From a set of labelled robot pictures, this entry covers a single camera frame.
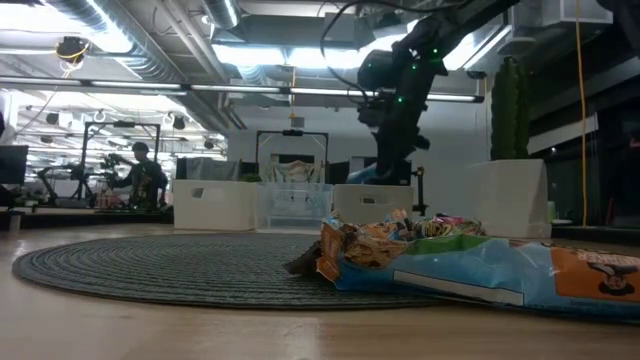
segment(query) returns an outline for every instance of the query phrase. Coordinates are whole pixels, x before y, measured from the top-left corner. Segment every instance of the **gray woven rug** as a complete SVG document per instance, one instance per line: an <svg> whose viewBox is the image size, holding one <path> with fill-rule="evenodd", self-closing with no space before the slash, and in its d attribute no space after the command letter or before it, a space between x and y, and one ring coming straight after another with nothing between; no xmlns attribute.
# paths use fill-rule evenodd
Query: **gray woven rug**
<svg viewBox="0 0 640 360"><path fill-rule="evenodd" d="M316 236L162 235L95 240L16 259L20 278L60 290L120 300L250 309L363 309L428 306L423 297L335 290L319 275L282 265Z"/></svg>

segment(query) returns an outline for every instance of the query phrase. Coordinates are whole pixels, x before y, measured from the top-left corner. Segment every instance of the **ceiling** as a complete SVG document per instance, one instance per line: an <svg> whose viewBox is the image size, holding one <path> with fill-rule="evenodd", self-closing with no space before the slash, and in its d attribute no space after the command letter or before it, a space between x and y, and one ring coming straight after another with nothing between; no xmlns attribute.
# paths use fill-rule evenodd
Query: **ceiling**
<svg viewBox="0 0 640 360"><path fill-rule="evenodd" d="M206 2L235 3L234 0ZM82 66L68 74L73 79L271 86L295 83L308 88L346 88L331 76L317 56L318 33L343 2L238 0L239 24L215 30L202 0L49 0L48 3L51 6L0 4L5 7L3 13L9 13L7 6L13 6L10 21L0 24L0 75L62 77L66 67L61 66L54 54L54 45L64 36L75 35L88 38L93 45ZM402 1L405 6L423 7L439 3L443 1ZM469 78L465 70L493 72L499 67L504 51L520 57L532 69L541 68L554 57L571 51L574 37L569 36L573 24L570 16L567 17L571 14L567 7L570 3L523 0L505 16L496 17L468 35L445 58L452 71L448 77L436 78L432 92L483 95L483 84ZM592 37L612 20L602 9L587 10L584 13L593 16L583 19L586 24L583 35ZM91 23L81 16L88 12L100 20ZM338 71L343 77L355 81L362 56L371 49L388 48L394 40L402 38L410 29L409 24L417 19L414 14L398 12L399 22L384 23L381 20L385 14L389 15L390 11L357 6L344 15L339 23L340 32L331 34L331 46L347 51L340 53L340 60L328 56L332 66L342 68ZM251 52L247 48L252 51L260 48L262 52ZM310 54L300 57L304 52L299 48L310 49ZM281 66L282 61L295 63L295 72ZM107 96L60 92L47 105L47 111L38 114L33 109L43 105L52 93L24 90L22 94L26 94L28 100L21 106L18 127L36 117L35 125L29 127L29 131L36 133L53 129L45 121L48 111L62 111L72 113L78 120L100 112L112 119L143 123L162 123L165 119L167 126L163 127L163 135L173 136L171 121L166 119L177 115L185 116L183 131L194 136L182 145L185 149L199 149L202 139L217 133L288 128L292 100L296 115L306 119L306 129L367 133L356 120L354 104L344 97L292 98L212 92L190 92L185 96ZM434 104L426 115L433 119L431 126L452 126L451 122L438 119L447 118L447 112L461 107ZM27 105L34 107L27 110ZM118 130L118 134L145 135L137 129ZM65 141L69 146L78 145L73 138ZM218 150L224 155L223 145Z"/></svg>

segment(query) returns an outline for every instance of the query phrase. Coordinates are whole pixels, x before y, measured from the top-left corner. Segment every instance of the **candy wrapper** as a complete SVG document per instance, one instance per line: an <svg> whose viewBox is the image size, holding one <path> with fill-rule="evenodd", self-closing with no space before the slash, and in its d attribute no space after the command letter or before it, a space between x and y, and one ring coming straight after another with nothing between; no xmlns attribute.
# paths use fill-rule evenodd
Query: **candy wrapper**
<svg viewBox="0 0 640 360"><path fill-rule="evenodd" d="M640 317L639 258L481 233L480 224L460 218L411 223L396 212L360 226L332 216L322 229L317 270L339 290Z"/></svg>

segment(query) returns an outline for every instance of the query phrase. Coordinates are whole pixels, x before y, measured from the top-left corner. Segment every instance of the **cable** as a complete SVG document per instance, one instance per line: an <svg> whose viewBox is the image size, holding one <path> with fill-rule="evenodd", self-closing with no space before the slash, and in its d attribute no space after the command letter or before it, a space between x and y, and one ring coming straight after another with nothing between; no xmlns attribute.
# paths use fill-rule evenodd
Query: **cable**
<svg viewBox="0 0 640 360"><path fill-rule="evenodd" d="M66 70L63 74L62 74L62 78L66 79L69 77L69 75L71 75L71 73L78 69L79 67L75 67L75 63L76 61L78 61L78 57L76 57L73 61L73 64L71 64L71 68L69 70ZM49 96L49 98L47 99L47 101L44 103L44 105L42 105L42 107L40 108L40 110L38 110L38 113L36 113L31 119L29 119L29 121L22 127L20 128L20 130L16 131L15 133L15 137L17 137L18 135L20 135L20 133L22 133L23 131L25 131L26 129L28 129L31 124L33 124L34 121L36 121L38 119L38 117L40 115L42 115L42 113L46 110L47 106L49 106L49 104L51 103L51 100L53 100L54 96L56 96L56 94L58 93L58 87L56 86L53 89L53 93Z"/></svg>
<svg viewBox="0 0 640 360"><path fill-rule="evenodd" d="M82 48L82 50L78 51L77 53L73 54L73 55L62 55L58 52L58 47L60 46L60 43L56 44L56 55L60 58L60 59L76 59L77 57L79 57L80 55L84 54L85 52L87 52L87 50L89 49L89 44L90 42L87 41L87 43L84 45L84 48Z"/></svg>
<svg viewBox="0 0 640 360"><path fill-rule="evenodd" d="M402 5L397 5L385 0L355 0L355 1L351 1L347 4L345 4L342 8L340 8L340 10L338 10L338 12L336 13L336 16L333 17L333 19L331 19L331 22L329 22L329 25L327 25L327 27L324 29L324 31L322 32L322 37L320 38L320 53L322 54L322 58L327 61L327 56L325 54L325 40L327 37L327 34L329 33L329 31L331 31L331 28L333 27L333 25L336 24L336 22L338 21L338 19L340 18L340 16L342 16L342 14L344 14L345 11L347 11L348 8L355 6L355 5L360 5L360 4L375 4L375 5L381 5L381 6L386 6L386 7L390 7L396 10L403 10L406 12L412 12L412 13L417 13L417 14L431 14L437 11L442 11L442 10L446 10L446 9L451 9L454 7L457 7L459 5L462 5L464 3L466 3L467 0L463 0L454 4L449 4L449 5L442 5L442 6L438 6L438 7L434 7L431 9L414 9L414 8L410 8L410 7L406 7L406 6L402 6ZM340 80L341 82L343 82L344 84L356 88L358 89L361 93L362 93L362 97L364 99L364 103L368 103L369 102L369 96L367 95L367 92L365 89L363 89L360 85L349 81L345 78L343 78L342 76L340 76L331 66L327 65L327 69L329 70L329 72L331 73L331 75L333 75L336 79Z"/></svg>
<svg viewBox="0 0 640 360"><path fill-rule="evenodd" d="M169 26L164 31L160 31L158 29L158 26L156 25L156 13L158 13L158 7L157 6L153 8L153 13L151 14L151 25L153 25L153 28L156 30L156 32L158 33L159 36L165 36L165 35L169 34L169 32L171 32L171 26Z"/></svg>
<svg viewBox="0 0 640 360"><path fill-rule="evenodd" d="M336 9L340 10L340 6L338 4L336 4L335 2L333 2L333 1L325 1L318 8L318 12L316 13L316 17L320 17L320 11L322 11L322 8L324 8L324 6L327 5L327 4L331 4L331 5L335 6Z"/></svg>
<svg viewBox="0 0 640 360"><path fill-rule="evenodd" d="M580 39L580 0L576 0L576 48L578 51L578 81L580 84L580 107L582 112L582 226L587 226L587 101L582 72L582 42Z"/></svg>

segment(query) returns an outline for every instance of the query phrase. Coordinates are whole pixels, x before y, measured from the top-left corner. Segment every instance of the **cactus plant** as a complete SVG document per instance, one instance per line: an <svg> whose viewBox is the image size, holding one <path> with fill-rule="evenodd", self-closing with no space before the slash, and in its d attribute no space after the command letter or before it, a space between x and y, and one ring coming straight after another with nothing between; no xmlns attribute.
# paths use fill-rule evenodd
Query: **cactus plant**
<svg viewBox="0 0 640 360"><path fill-rule="evenodd" d="M491 95L491 160L526 159L529 156L527 73L514 58L504 59Z"/></svg>
<svg viewBox="0 0 640 360"><path fill-rule="evenodd" d="M525 68L517 65L518 100L516 110L516 159L529 158L529 83Z"/></svg>

